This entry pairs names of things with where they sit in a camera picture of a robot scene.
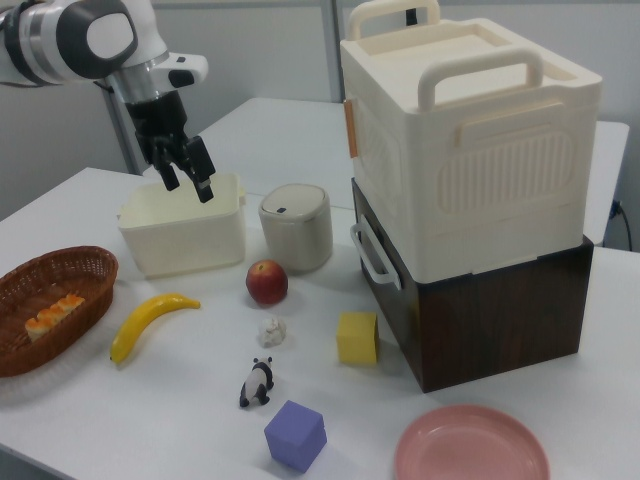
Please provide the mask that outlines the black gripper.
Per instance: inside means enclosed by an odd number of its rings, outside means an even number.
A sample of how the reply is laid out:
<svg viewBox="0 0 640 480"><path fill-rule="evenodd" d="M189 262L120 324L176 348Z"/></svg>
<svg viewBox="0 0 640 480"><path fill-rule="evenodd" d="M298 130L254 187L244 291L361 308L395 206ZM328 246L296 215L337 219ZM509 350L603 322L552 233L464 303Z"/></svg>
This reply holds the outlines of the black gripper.
<svg viewBox="0 0 640 480"><path fill-rule="evenodd" d="M179 93L128 103L126 109L143 157L160 174L166 189L172 191L179 186L172 167L175 163L191 180L199 201L212 200L211 176L216 169L202 138L188 138L184 132L187 115Z"/></svg>

